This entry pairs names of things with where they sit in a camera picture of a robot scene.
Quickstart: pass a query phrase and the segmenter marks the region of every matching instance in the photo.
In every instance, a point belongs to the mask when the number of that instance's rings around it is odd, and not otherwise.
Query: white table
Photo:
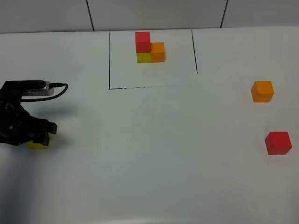
[[[0,35],[1,86],[70,86],[23,104],[58,125],[49,150],[0,145],[22,223],[298,223],[299,28],[193,30],[198,74],[191,30],[151,32],[164,64],[137,64],[134,35],[111,32],[110,77],[109,32]],[[270,103],[252,102],[256,80]],[[287,155],[268,156],[270,131],[289,132]]]

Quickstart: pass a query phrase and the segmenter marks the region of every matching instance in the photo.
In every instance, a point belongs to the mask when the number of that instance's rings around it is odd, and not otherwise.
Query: orange block
[[[273,95],[274,90],[271,81],[255,81],[254,85],[251,89],[251,95],[253,102],[270,102]]]
[[[165,62],[165,47],[163,42],[156,42],[150,44],[150,58],[151,62]]]

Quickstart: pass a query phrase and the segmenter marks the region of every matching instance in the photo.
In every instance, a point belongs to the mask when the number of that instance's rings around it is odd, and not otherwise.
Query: red block
[[[265,142],[269,155],[285,155],[292,148],[288,132],[270,132]]]
[[[150,33],[136,32],[136,53],[150,53]]]

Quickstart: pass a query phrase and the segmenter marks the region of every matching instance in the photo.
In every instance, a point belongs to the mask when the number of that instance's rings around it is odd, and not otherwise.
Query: yellow block
[[[251,89],[253,102],[267,103],[270,102],[274,90],[271,81],[255,81]]]
[[[165,47],[163,42],[151,43],[151,62],[165,62]]]
[[[41,143],[34,143],[33,141],[27,142],[27,146],[31,149],[48,149],[49,148],[49,146],[44,146]]]
[[[137,63],[150,63],[150,53],[137,53]]]

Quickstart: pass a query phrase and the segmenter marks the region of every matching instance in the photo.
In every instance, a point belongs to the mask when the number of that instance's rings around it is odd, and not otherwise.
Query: wire
[[[57,87],[62,87],[65,86],[64,90],[62,90],[59,94],[53,96],[53,97],[47,97],[47,98],[38,98],[38,99],[21,99],[21,100],[17,100],[17,99],[8,99],[8,98],[0,98],[0,101],[7,101],[7,102],[21,102],[21,103],[27,103],[27,102],[41,102],[41,101],[48,101],[48,100],[52,100],[52,99],[56,99],[60,96],[62,96],[68,89],[69,85],[66,83],[51,83],[49,85],[49,88],[57,88]]]
[[[50,84],[50,89],[51,88],[56,88],[56,87],[62,87],[62,86],[65,86],[64,90],[62,90],[59,94],[57,94],[57,95],[55,95],[53,97],[38,98],[38,99],[21,99],[20,102],[21,103],[26,103],[26,102],[41,102],[41,101],[48,101],[48,100],[56,99],[56,98],[62,96],[67,91],[67,89],[69,88],[69,85],[66,84],[66,83],[61,83],[61,84],[51,83]]]

